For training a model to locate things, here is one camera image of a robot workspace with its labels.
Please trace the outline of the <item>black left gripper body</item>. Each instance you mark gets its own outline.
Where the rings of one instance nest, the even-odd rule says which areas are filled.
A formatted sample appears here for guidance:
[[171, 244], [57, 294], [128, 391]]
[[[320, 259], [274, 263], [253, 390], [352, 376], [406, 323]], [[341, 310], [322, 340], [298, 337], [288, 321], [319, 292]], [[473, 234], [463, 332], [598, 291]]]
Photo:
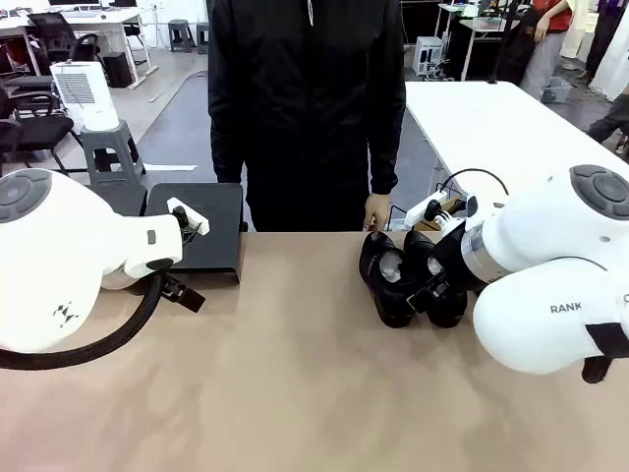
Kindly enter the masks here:
[[157, 277], [161, 283], [162, 295], [182, 295], [183, 294], [183, 282], [174, 275], [160, 271]]

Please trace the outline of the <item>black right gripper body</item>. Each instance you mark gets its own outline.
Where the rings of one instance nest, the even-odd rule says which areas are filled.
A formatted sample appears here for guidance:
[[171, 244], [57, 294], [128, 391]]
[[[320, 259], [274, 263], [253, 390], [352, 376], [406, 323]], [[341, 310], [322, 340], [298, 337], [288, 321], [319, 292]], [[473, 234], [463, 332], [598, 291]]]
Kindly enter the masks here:
[[465, 235], [465, 223], [459, 223], [443, 236], [431, 249], [430, 256], [441, 266], [443, 280], [456, 290], [480, 291], [480, 280], [466, 265], [461, 243]]

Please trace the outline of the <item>person's left hand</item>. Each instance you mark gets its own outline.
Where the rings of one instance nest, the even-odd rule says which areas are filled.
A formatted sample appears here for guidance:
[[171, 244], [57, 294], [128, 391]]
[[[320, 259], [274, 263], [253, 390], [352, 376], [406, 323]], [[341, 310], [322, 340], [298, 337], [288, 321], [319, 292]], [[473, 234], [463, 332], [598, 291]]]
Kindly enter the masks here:
[[390, 196], [370, 194], [365, 203], [364, 228], [368, 231], [382, 231], [389, 218]]

